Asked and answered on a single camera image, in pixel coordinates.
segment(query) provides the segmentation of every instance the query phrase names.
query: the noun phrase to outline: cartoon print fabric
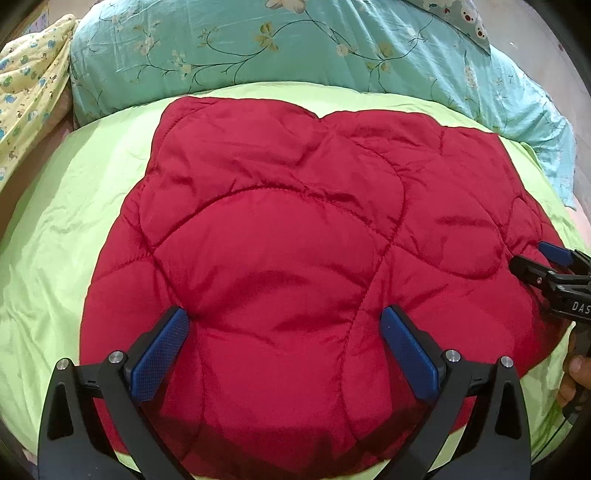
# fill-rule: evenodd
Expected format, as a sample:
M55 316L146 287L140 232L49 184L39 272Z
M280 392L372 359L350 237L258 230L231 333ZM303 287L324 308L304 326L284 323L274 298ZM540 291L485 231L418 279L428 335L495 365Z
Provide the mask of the cartoon print fabric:
M74 15L66 15L0 52L0 192L35 144L67 85L76 26Z
M486 52L491 52L491 44L482 24L482 18L472 0L407 0L427 12L437 15L460 32L468 35L474 43Z

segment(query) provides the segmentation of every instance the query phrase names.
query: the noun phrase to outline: green bedsheet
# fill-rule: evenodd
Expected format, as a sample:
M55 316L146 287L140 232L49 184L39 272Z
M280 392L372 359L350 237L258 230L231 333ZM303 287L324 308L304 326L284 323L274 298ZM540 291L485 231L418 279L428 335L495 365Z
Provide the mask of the green bedsheet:
M306 83L254 83L204 95L285 100L319 116L339 110L424 112L442 125L486 130L437 103ZM173 100L127 109L70 134L19 202L0 244L0 414L30 451L36 451L55 363L64 356L78 362L82 308L99 251L125 195L144 175L152 135ZM502 141L526 189L543 206L564 243L583 249L535 154L527 145ZM554 395L566 347L565 338L522 380L534 453L562 418ZM554 443L566 432L565 428ZM459 437L460 432L450 436L439 462L449 459ZM373 478L382 466L356 477Z

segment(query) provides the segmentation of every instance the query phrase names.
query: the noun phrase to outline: finger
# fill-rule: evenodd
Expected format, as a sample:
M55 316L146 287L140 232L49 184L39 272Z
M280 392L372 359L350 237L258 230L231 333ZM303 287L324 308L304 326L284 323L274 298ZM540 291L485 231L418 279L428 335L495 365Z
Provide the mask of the finger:
M564 362L562 363L562 371L564 373L569 373L569 365L570 365L570 361L573 359L573 352L574 352L574 346L577 342L577 335L575 334L574 330L572 330L570 332L570 336L569 336L569 351L566 354L566 358L564 359Z
M569 353L574 352L574 346L577 343L577 334L574 332L574 329L571 330L569 336Z
M558 392L567 402L571 401L577 394L577 384L570 376L565 375L562 379L562 383L560 384L560 389L558 389Z
M569 363L569 375L578 384L591 390L591 358L576 355Z
M556 401L558 402L558 405L560 405L560 408L565 408L565 406L569 404L560 392L556 394Z

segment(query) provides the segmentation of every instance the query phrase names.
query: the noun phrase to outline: blue gripper pad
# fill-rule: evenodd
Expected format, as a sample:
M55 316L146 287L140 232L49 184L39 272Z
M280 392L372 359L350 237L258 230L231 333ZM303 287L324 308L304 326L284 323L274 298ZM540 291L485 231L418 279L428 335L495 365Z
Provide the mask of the blue gripper pad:
M540 242L538 244L538 250L552 263L561 265L562 267L569 267L573 264L573 256L565 248L557 247L548 242Z
M187 312L177 309L130 372L129 390L134 399L144 402L154 398L188 334Z
M439 372L419 342L391 307L382 312L379 326L414 396L435 403L439 396Z

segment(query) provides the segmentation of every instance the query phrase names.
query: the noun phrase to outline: metal screw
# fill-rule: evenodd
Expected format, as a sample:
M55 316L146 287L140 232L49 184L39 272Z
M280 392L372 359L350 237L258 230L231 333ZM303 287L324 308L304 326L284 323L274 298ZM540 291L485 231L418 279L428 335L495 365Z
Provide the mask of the metal screw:
M512 368L513 359L510 356L504 356L501 358L501 365L505 368Z
M70 361L67 358L62 358L56 363L56 368L58 370L65 370L68 365L70 365Z
M457 350L448 350L445 352L445 358L447 358L451 363L456 364L462 359L462 356Z
M112 364L118 364L123 360L123 356L123 352L117 350L109 355L109 362L111 362Z

